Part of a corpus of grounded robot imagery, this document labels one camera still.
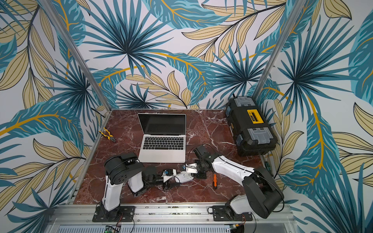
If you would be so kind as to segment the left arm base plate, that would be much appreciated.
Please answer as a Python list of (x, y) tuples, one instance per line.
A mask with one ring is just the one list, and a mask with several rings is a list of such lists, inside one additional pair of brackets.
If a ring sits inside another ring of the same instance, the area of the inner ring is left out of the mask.
[(107, 211), (103, 206), (97, 206), (93, 222), (132, 222), (135, 213), (135, 206), (118, 206)]

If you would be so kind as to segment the silver laptop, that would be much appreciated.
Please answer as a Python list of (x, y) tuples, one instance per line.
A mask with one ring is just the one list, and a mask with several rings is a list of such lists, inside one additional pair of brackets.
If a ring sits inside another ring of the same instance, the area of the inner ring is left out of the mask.
[(138, 113), (144, 133), (139, 161), (176, 163), (186, 161), (186, 115)]

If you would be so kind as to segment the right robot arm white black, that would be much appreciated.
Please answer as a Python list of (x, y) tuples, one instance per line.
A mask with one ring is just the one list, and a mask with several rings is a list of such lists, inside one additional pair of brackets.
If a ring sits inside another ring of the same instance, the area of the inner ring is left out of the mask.
[(198, 172), (222, 174), (243, 187), (244, 195), (237, 195), (225, 204), (228, 218), (234, 219), (249, 212), (268, 218), (280, 203), (284, 203), (283, 192), (266, 168), (243, 166), (218, 152), (211, 153), (205, 145), (196, 147), (193, 152), (199, 160)]

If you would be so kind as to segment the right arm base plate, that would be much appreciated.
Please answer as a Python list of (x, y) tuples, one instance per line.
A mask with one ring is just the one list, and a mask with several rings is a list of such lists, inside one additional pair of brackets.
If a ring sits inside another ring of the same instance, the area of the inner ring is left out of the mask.
[(207, 212), (213, 215), (214, 221), (252, 221), (250, 213), (236, 214), (231, 207), (225, 205), (215, 205), (208, 207)]

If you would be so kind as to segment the white wireless mouse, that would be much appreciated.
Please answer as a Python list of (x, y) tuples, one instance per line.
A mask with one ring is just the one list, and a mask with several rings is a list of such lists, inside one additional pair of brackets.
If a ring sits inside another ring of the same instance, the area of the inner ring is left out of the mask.
[(182, 172), (177, 175), (174, 175), (173, 178), (177, 183), (187, 183), (194, 179), (191, 173), (188, 172)]

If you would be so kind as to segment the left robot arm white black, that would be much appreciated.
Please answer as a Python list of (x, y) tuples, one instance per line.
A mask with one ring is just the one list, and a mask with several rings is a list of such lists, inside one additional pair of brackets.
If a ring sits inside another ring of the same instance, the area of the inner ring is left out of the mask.
[(152, 187), (162, 186), (162, 191), (179, 187), (181, 179), (176, 170), (158, 172), (154, 166), (144, 166), (134, 152), (122, 153), (105, 162), (105, 191), (100, 202), (100, 211), (109, 221), (122, 216), (120, 195), (124, 184), (128, 184), (135, 197), (141, 196)]

